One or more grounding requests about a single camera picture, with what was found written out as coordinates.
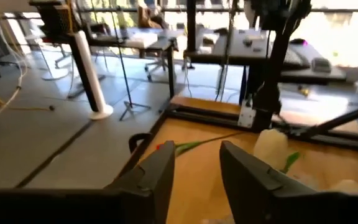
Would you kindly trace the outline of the black tripod stand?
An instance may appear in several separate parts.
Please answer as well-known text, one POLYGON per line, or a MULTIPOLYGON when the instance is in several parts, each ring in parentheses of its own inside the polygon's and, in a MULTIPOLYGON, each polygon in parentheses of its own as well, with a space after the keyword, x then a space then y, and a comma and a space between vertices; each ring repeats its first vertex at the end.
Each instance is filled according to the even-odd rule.
POLYGON ((120 60, 122 72, 124 75, 124 81, 126 84, 126 91, 127 91, 127 97, 128 97, 128 100, 124 101, 124 106, 126 108, 125 108, 123 114, 121 115, 121 117, 119 118, 120 121, 123 121, 124 117, 128 113, 131 116, 135 116, 135 111, 134 111, 135 107, 145 108, 146 110, 150 110, 151 107, 147 106, 147 105, 142 105, 142 104, 132 102, 131 91, 129 88, 126 69, 125 69, 125 65, 124 65, 124 61, 123 61, 123 54, 122 54, 122 50, 121 50, 123 48, 124 44, 126 43, 126 40, 129 38, 129 32, 127 31, 127 24, 126 24, 126 20, 125 20, 125 16, 124 16, 124 11, 122 10, 121 6, 116 7, 116 14, 117 14, 118 26, 116 25, 115 17, 112 16, 114 34, 115 34, 115 38, 116 38, 116 45, 117 45, 117 48, 119 51, 119 60, 120 60))

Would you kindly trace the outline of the red tulip with green leaf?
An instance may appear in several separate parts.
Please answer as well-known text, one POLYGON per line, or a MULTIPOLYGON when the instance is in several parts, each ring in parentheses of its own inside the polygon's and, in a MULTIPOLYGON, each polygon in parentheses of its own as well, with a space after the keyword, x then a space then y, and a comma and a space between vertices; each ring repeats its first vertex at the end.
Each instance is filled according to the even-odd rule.
POLYGON ((175 146, 175 156, 178 157, 180 155, 182 155, 183 153, 190 151, 200 145, 206 144, 208 142, 212 142, 212 141, 217 141, 217 140, 221 140, 221 139, 225 139, 225 138, 229 138, 232 136, 238 136, 242 134, 242 132, 237 132, 237 133, 232 133, 232 134, 228 134, 225 136, 220 136, 220 137, 216 137, 216 138, 212 138, 212 139, 207 139, 207 140, 203 140, 203 141, 192 141, 192 142, 185 142, 185 143, 181 143, 181 144, 174 144, 175 146))

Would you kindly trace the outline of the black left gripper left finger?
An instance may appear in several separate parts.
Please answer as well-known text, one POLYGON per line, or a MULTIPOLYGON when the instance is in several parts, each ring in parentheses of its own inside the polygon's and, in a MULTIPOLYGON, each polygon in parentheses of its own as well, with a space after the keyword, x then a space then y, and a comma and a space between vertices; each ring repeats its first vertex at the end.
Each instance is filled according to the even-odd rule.
POLYGON ((103 189, 0 189, 0 224, 165 224, 174 169, 167 141, 103 189))

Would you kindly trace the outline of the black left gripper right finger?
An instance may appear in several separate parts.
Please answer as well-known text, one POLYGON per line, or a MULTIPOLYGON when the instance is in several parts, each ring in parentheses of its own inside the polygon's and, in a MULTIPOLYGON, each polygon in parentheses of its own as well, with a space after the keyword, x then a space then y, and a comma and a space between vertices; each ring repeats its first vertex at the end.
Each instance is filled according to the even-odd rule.
POLYGON ((235 224, 358 224, 358 194, 312 189, 230 141, 219 160, 235 224))

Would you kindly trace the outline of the black white pole round base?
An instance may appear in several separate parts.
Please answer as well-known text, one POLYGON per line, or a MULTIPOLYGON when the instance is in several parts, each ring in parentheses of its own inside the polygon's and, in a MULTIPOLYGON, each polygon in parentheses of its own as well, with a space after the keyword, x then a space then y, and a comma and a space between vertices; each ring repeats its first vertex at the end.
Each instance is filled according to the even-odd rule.
POLYGON ((106 103, 104 98, 85 33, 83 31, 75 32, 69 35, 68 41, 92 110, 89 118, 101 120, 111 116, 114 109, 106 103))

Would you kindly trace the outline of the dark office desk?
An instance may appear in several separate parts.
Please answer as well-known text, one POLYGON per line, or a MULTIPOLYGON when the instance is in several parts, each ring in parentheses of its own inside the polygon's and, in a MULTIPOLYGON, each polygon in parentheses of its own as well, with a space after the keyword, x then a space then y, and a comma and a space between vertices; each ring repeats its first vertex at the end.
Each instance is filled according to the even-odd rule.
POLYGON ((117 47, 119 49, 119 60, 121 61, 122 71, 124 72, 124 77, 126 77, 126 71, 124 62, 122 59, 122 52, 121 49, 124 48, 131 48, 131 49, 138 49, 143 50, 144 52, 162 52, 165 54, 162 61, 167 61, 166 67, 168 68, 168 86, 169 86, 169 97, 167 101, 170 100, 175 96, 175 90, 177 89, 176 85, 176 73, 174 69, 174 62, 173 62, 173 49, 177 39, 177 35, 169 36, 169 32, 172 30, 162 31, 158 34, 157 41, 151 43, 150 45, 140 45, 138 42, 134 42, 134 34, 131 36, 130 39, 120 39, 119 36, 116 34, 113 35, 99 35, 94 36, 93 34, 87 34, 87 41, 89 46, 93 47, 117 47))

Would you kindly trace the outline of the black equipment box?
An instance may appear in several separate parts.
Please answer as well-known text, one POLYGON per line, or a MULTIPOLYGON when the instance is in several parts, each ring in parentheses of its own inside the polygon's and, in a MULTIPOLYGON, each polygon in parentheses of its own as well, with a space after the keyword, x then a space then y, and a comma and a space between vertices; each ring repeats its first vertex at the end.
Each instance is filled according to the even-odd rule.
POLYGON ((29 5, 40 14, 46 39, 61 42, 73 33, 71 0, 29 0, 29 5))

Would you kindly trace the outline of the black keyboard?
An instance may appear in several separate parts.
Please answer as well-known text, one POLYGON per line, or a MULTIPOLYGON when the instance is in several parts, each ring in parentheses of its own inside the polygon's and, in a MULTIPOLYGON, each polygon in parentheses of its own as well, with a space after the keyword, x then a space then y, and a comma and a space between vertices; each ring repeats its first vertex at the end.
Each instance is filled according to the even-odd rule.
POLYGON ((285 55, 283 70, 302 70, 311 67, 308 59, 308 45, 289 44, 285 55))

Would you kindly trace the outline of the black workstation desk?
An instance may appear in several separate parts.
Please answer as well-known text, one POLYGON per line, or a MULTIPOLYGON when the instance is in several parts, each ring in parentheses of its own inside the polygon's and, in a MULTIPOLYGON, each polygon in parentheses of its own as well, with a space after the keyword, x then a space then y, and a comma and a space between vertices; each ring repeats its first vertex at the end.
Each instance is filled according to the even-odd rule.
MULTIPOLYGON (((226 44, 226 36, 219 35, 211 51, 202 51, 203 37, 205 35, 217 35, 212 30, 201 29, 196 35, 196 50, 184 51, 184 57, 189 58, 193 63, 220 64, 224 56, 224 47, 226 44)), ((300 43, 308 45, 308 59, 323 58, 316 49, 307 42, 300 43)), ((257 66, 263 63, 265 57, 271 54, 273 43, 267 43, 266 32, 251 30, 234 30, 231 37, 231 46, 229 48, 228 59, 230 65, 236 66, 257 66)), ((346 74, 332 66, 331 73, 316 73, 311 67, 302 70, 283 70, 280 79, 282 83, 298 83, 312 85, 326 85, 330 82, 346 81, 346 74)))

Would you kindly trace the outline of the grey desktop device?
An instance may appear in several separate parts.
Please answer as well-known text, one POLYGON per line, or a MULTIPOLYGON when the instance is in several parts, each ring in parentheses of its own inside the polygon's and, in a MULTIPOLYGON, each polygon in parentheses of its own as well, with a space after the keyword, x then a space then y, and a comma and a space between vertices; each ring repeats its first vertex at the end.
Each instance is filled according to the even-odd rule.
POLYGON ((331 73, 331 62, 326 58, 314 58, 311 61, 311 69, 316 73, 331 73))

